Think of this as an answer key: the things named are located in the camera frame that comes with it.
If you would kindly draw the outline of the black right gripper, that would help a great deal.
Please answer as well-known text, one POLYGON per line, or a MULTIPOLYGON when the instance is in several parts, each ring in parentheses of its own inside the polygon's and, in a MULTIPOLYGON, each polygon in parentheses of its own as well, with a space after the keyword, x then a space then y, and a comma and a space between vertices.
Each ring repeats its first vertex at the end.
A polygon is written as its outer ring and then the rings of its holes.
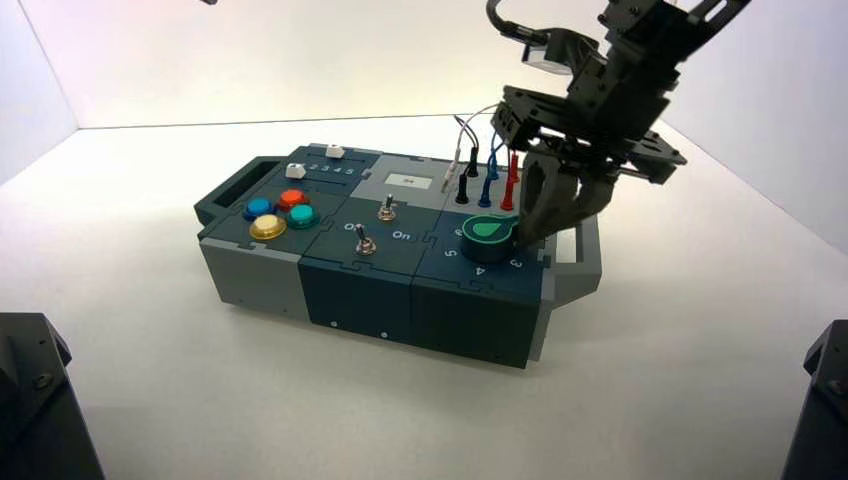
POLYGON ((687 58, 680 39, 616 39, 602 54, 592 39, 530 39, 523 62, 571 77, 554 96, 513 86, 503 90, 493 126, 513 150, 528 151, 543 128, 562 134, 554 152, 569 167, 598 169, 579 177, 555 156, 528 153, 520 180, 518 242, 537 242, 576 226, 611 201, 620 171, 663 184, 685 164, 651 127, 669 104, 667 92, 687 58))

